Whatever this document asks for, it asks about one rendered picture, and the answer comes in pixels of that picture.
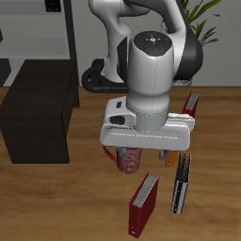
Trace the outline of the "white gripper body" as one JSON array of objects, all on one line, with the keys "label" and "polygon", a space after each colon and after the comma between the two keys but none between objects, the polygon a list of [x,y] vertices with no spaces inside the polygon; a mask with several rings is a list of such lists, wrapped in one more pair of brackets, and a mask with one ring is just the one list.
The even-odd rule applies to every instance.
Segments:
[{"label": "white gripper body", "polygon": [[195,119],[188,114],[169,113],[166,124],[156,132],[140,133],[134,128],[102,122],[100,143],[103,146],[186,151]]}]

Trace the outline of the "small orange book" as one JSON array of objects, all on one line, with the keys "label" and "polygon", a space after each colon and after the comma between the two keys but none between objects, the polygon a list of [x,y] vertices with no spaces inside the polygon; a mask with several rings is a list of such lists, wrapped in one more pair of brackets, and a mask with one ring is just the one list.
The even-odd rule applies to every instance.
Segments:
[{"label": "small orange book", "polygon": [[176,159],[177,159],[177,152],[176,151],[170,152],[167,155],[166,166],[167,167],[174,167]]}]

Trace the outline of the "black book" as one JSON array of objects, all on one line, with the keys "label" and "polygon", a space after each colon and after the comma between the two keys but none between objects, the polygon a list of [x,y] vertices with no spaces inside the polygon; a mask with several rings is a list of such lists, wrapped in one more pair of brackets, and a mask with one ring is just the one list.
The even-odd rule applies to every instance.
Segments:
[{"label": "black book", "polygon": [[189,183],[190,161],[190,154],[180,154],[170,209],[173,214],[180,215],[183,212],[186,190]]}]

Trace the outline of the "small red book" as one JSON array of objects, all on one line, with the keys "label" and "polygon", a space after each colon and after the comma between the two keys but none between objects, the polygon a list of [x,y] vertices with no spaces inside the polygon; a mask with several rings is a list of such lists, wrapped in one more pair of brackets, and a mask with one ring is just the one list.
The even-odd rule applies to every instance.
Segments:
[{"label": "small red book", "polygon": [[199,94],[198,93],[189,93],[189,96],[185,102],[185,105],[183,107],[183,114],[188,114],[192,118],[195,117],[197,104],[199,100]]}]

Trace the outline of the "large red book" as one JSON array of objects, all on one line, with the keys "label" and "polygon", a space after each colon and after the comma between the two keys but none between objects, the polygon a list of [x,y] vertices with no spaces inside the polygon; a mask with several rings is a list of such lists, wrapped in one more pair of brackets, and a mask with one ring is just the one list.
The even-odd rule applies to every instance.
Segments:
[{"label": "large red book", "polygon": [[139,238],[156,202],[158,176],[147,173],[129,202],[129,234]]}]

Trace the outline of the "red patterned mug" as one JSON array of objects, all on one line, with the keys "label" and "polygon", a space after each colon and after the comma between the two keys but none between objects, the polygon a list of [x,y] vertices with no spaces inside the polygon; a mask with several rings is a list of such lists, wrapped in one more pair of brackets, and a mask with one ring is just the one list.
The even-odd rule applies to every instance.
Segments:
[{"label": "red patterned mug", "polygon": [[104,147],[104,152],[111,160],[113,160],[117,164],[117,167],[121,172],[126,174],[136,172],[139,168],[141,149],[125,147],[126,156],[120,157],[117,148],[115,155],[113,155],[106,147]]}]

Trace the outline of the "dark wooden cabinet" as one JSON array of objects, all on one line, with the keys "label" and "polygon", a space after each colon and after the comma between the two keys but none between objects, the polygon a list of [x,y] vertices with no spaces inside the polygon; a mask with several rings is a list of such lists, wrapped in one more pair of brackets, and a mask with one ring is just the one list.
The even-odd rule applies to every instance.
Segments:
[{"label": "dark wooden cabinet", "polygon": [[27,60],[0,104],[0,131],[13,164],[67,164],[67,134],[79,106],[75,62]]}]

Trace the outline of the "black box on bookshelf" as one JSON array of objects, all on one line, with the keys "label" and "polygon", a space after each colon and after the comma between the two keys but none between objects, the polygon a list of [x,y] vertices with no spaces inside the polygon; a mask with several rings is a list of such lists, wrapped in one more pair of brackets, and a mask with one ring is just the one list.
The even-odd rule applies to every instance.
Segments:
[{"label": "black box on bookshelf", "polygon": [[44,0],[45,9],[47,12],[60,12],[60,0]]}]

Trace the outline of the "white bookshelf with dark frame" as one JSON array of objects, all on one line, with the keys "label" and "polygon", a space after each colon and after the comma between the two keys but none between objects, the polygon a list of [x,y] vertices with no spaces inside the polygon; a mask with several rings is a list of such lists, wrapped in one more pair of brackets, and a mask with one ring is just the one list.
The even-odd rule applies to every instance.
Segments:
[{"label": "white bookshelf with dark frame", "polygon": [[9,87],[27,59],[77,60],[72,0],[47,12],[44,0],[0,0],[0,87]]}]

